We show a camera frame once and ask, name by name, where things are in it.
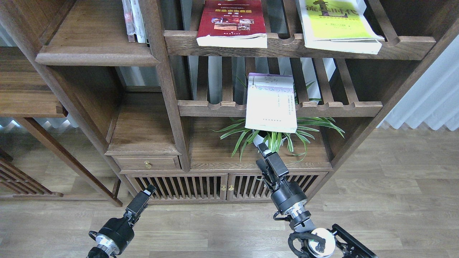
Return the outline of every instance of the robotic arm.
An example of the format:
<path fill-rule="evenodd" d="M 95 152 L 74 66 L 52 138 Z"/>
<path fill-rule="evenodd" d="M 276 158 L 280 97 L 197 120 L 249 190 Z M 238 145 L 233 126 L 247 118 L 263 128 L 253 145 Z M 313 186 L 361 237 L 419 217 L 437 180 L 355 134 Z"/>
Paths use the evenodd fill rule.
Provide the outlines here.
<path fill-rule="evenodd" d="M 155 191 L 156 187 L 149 185 L 134 197 L 122 218 L 109 219 L 99 232 L 89 231 L 89 236 L 97 242 L 97 246 L 89 251 L 86 258 L 108 258 L 109 255 L 116 258 L 116 255 L 121 254 L 134 238 L 132 228 Z"/>
<path fill-rule="evenodd" d="M 274 220 L 290 222 L 293 233 L 288 238 L 290 249 L 299 258 L 327 258 L 332 256 L 335 247 L 343 252 L 343 258 L 378 258 L 366 246 L 357 241 L 342 227 L 334 224 L 331 230 L 317 228 L 311 220 L 311 213 L 304 206 L 308 199 L 297 182 L 289 182 L 289 173 L 279 155 L 262 143 L 257 146 L 263 158 L 257 160 L 263 180 L 271 191 L 271 200 L 277 208 Z M 301 249 L 294 247 L 294 240 L 301 242 Z"/>

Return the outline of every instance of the red book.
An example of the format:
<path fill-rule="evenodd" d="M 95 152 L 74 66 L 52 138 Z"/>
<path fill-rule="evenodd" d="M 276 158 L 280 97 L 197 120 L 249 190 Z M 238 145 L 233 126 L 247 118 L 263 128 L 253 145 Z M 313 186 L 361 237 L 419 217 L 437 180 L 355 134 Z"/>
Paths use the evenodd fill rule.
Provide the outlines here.
<path fill-rule="evenodd" d="M 207 0 L 196 40 L 199 46 L 267 48 L 261 0 Z"/>

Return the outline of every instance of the wooden bookshelf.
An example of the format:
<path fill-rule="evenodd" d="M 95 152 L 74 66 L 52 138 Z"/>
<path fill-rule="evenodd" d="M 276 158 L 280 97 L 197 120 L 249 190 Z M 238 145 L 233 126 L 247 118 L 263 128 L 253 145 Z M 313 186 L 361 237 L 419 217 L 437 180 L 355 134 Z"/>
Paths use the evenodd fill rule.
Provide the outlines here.
<path fill-rule="evenodd" d="M 304 190 L 314 195 L 459 34 L 459 4 L 366 0 L 367 20 L 385 37 L 379 54 L 366 55 L 305 48 L 295 0 L 280 1 L 287 33 L 273 32 L 267 13 L 272 2 L 262 2 L 267 49 L 198 46 L 204 0 L 192 1 L 189 31 L 182 29 L 182 1 L 140 0 L 151 48 L 127 41 L 118 0 L 2 1 L 0 19 L 99 153 L 108 155 L 106 161 L 129 191 L 151 182 L 161 185 L 162 196 L 152 202 L 237 202 L 244 199 L 239 190 L 246 188 L 258 194 L 248 200 L 267 200 L 251 185 L 258 173 L 256 150 L 247 148 L 239 161 L 230 157 L 235 139 L 220 140 L 208 130 L 225 127 L 226 117 L 244 117 L 245 106 L 234 101 L 230 80 L 223 82 L 221 101 L 209 103 L 206 57 L 223 56 L 224 78 L 231 76 L 234 56 L 246 58 L 246 72 L 256 70 L 254 57 L 267 57 L 271 73 L 279 73 L 277 57 L 289 57 L 297 115 L 334 117 L 346 132 L 343 139 L 321 129 L 300 163 L 291 163 L 296 157 L 283 148 L 287 167 L 297 173 L 292 179 L 311 179 Z M 189 67 L 176 62 L 191 55 L 200 56 L 196 99 L 190 94 Z M 308 101 L 302 87 L 310 80 L 302 76 L 300 57 L 314 59 L 319 103 Z M 335 59 L 338 69 L 331 80 L 322 58 Z M 120 104 L 126 89 L 109 66 L 156 66 L 161 92 L 127 94 Z M 230 183 L 237 184 L 233 193 Z"/>
<path fill-rule="evenodd" d="M 45 65 L 155 66 L 147 44 L 127 40 L 117 0 L 77 0 L 36 62 Z"/>

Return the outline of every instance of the black cable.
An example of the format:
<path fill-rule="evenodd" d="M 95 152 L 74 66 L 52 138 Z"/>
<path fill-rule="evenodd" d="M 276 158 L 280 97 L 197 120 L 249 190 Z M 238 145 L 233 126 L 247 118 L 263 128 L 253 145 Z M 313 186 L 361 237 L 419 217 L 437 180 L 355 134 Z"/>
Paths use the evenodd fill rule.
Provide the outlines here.
<path fill-rule="evenodd" d="M 309 253 L 299 251 L 293 246 L 293 241 L 298 238 L 301 240 L 311 239 L 317 241 L 319 242 L 321 249 L 325 248 L 325 239 L 322 237 L 307 232 L 293 232 L 289 235 L 288 246 L 290 247 L 290 250 L 299 258 L 311 258 L 311 256 Z"/>

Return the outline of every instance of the wooden floor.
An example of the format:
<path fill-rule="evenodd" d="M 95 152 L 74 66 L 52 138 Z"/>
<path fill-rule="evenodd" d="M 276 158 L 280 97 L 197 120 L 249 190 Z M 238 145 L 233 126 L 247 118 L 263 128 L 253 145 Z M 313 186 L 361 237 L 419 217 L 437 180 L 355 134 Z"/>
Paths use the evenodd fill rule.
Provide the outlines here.
<path fill-rule="evenodd" d="M 84 189 L 39 144 L 3 131 L 1 137 L 19 139 L 3 138 L 10 144 L 3 149 L 29 157 L 17 159 L 18 166 L 37 179 L 57 177 L 45 186 Z M 97 176 L 109 177 L 81 132 L 64 131 L 54 134 Z M 338 223 L 380 258 L 459 258 L 458 146 L 459 132 L 376 130 L 307 205 L 314 223 Z M 126 196 L 122 190 L 125 205 Z M 149 206 L 119 257 L 293 258 L 291 231 L 271 219 L 274 209 L 272 203 Z M 87 232 L 123 213 L 106 201 L 0 201 L 0 257 L 85 257 L 95 243 Z"/>

